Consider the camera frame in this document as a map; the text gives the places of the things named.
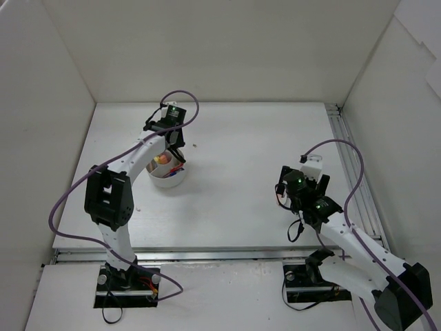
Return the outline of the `blue gel pen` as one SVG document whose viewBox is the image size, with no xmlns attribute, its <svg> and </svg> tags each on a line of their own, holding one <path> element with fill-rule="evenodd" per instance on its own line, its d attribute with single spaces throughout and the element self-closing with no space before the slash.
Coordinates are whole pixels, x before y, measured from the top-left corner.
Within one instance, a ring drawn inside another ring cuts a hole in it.
<svg viewBox="0 0 441 331">
<path fill-rule="evenodd" d="M 175 169 L 175 170 L 170 171 L 169 173 L 167 173 L 163 178 L 166 179 L 166 178 L 174 177 L 178 173 L 183 172 L 184 170 L 185 170 L 184 168 Z"/>
</svg>

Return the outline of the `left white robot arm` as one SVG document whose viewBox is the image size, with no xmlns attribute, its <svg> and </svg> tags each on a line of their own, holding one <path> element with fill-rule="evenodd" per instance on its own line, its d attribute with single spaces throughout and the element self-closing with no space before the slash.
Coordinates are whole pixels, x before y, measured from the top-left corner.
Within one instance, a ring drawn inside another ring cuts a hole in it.
<svg viewBox="0 0 441 331">
<path fill-rule="evenodd" d="M 130 243 L 128 221 L 134 212 L 132 185 L 147 171 L 158 188 L 173 188 L 187 174 L 180 149 L 185 145 L 181 129 L 162 133 L 183 124 L 186 110 L 169 104 L 158 121 L 148 120 L 134 150 L 92 174 L 86 185 L 85 211 L 98 225 L 103 240 L 109 245 L 106 266 L 113 271 L 113 282 L 127 290 L 135 286 L 137 262 Z"/>
</svg>

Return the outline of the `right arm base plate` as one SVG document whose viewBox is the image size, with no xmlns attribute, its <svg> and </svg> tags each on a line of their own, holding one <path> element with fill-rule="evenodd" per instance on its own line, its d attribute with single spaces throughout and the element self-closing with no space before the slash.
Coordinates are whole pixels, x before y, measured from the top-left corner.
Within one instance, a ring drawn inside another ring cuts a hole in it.
<svg viewBox="0 0 441 331">
<path fill-rule="evenodd" d="M 315 303 L 351 301 L 351 294 L 346 289 L 330 283 L 319 281 L 314 283 L 306 271 L 304 264 L 283 265 L 283 290 L 289 304 L 296 308 Z"/>
</svg>

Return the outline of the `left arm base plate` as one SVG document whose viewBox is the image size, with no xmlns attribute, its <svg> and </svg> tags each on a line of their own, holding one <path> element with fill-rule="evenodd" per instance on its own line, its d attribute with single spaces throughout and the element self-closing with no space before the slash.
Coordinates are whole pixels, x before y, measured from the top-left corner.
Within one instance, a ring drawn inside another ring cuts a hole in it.
<svg viewBox="0 0 441 331">
<path fill-rule="evenodd" d="M 152 273 L 137 273 L 129 284 L 111 275 L 102 265 L 96 282 L 93 308 L 155 308 L 158 305 L 158 283 Z"/>
</svg>

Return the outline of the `white round divided container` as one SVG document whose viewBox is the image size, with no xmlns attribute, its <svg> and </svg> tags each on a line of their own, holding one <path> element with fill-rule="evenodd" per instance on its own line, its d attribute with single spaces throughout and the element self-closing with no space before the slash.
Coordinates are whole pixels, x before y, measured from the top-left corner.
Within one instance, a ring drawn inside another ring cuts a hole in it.
<svg viewBox="0 0 441 331">
<path fill-rule="evenodd" d="M 178 186 L 187 174 L 184 163 L 180 162 L 169 151 L 154 157 L 146 167 L 151 182 L 157 188 Z"/>
</svg>

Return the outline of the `red gel pen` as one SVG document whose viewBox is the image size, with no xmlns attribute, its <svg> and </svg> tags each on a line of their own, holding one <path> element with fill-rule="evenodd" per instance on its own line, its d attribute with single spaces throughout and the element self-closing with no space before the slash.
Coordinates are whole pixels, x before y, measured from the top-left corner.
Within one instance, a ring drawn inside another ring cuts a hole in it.
<svg viewBox="0 0 441 331">
<path fill-rule="evenodd" d="M 165 178 L 173 177 L 181 171 L 184 171 L 183 164 L 180 164 L 179 166 L 172 168 L 163 178 L 165 179 Z"/>
</svg>

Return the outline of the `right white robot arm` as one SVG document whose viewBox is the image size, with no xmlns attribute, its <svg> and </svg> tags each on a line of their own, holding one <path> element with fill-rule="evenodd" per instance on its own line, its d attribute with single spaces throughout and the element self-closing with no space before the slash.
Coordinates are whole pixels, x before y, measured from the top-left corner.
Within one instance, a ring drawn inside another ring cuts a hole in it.
<svg viewBox="0 0 441 331">
<path fill-rule="evenodd" d="M 313 284 L 334 283 L 373 306 L 390 330 L 406 330 L 421 317 L 429 319 L 433 305 L 428 270 L 408 264 L 348 219 L 343 208 L 325 195 L 329 177 L 307 176 L 303 170 L 283 166 L 276 196 L 286 198 L 286 209 L 316 234 L 333 241 L 349 255 L 344 262 L 321 248 L 305 261 L 305 276 Z"/>
</svg>

